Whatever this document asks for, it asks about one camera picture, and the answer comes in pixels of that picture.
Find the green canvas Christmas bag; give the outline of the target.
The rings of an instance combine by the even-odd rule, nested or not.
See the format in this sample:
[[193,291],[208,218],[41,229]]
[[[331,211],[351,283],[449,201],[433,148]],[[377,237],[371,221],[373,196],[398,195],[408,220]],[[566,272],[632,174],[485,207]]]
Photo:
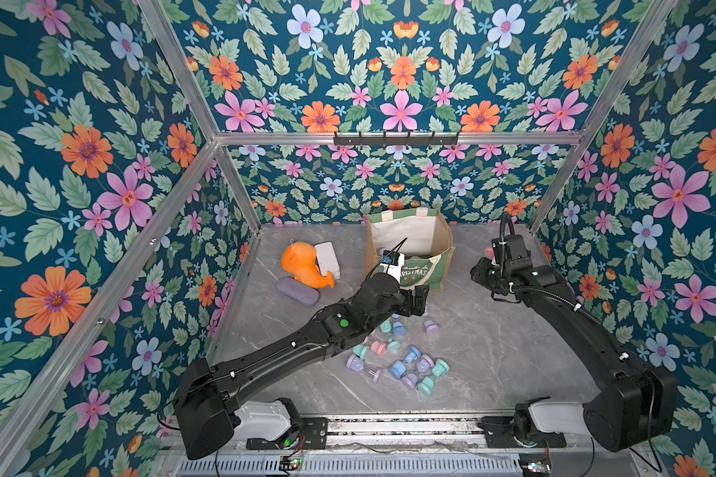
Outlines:
[[366,273],[378,264],[380,250],[390,250],[404,240],[401,288],[427,285],[431,292],[444,290],[455,246],[451,228],[438,209],[384,211],[368,216],[366,224]]

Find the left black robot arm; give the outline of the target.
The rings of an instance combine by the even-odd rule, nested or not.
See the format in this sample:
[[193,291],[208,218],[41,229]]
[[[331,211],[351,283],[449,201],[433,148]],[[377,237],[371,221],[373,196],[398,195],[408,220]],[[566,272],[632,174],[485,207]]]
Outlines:
[[234,439],[262,439],[283,446],[302,419],[290,399],[256,403],[260,391],[311,364],[329,360],[363,341],[392,315],[421,316],[430,289],[401,288],[384,272],[364,280],[351,297],[321,308],[298,331],[246,356],[188,366],[174,402],[190,460],[215,453]]

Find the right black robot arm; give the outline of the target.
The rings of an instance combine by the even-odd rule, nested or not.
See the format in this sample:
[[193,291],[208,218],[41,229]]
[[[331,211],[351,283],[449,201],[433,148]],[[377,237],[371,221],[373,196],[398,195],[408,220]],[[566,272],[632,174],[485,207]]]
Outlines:
[[618,452],[669,433],[678,380],[627,348],[575,298],[552,266],[533,264],[509,214],[499,221],[492,258],[481,258],[471,280],[492,299],[522,304],[559,334],[594,379],[598,395],[588,403],[537,397],[515,407],[512,434],[523,444],[551,433],[585,435]]

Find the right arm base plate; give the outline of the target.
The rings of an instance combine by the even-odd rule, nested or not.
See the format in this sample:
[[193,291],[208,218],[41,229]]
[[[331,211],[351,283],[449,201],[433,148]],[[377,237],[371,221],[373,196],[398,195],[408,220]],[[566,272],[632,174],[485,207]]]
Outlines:
[[486,445],[489,448],[538,448],[548,446],[552,448],[566,448],[567,441],[562,433],[539,432],[535,435],[520,436],[516,433],[517,427],[513,417],[505,415],[487,415],[477,423],[483,432]]

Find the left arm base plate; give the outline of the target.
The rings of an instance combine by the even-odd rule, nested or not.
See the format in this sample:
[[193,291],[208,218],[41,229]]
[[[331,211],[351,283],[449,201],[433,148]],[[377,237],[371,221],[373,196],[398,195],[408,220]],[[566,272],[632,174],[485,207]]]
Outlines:
[[282,450],[294,452],[298,449],[326,449],[329,420],[326,417],[304,417],[302,423],[293,425],[281,437],[273,441],[251,438],[246,442],[247,450]]

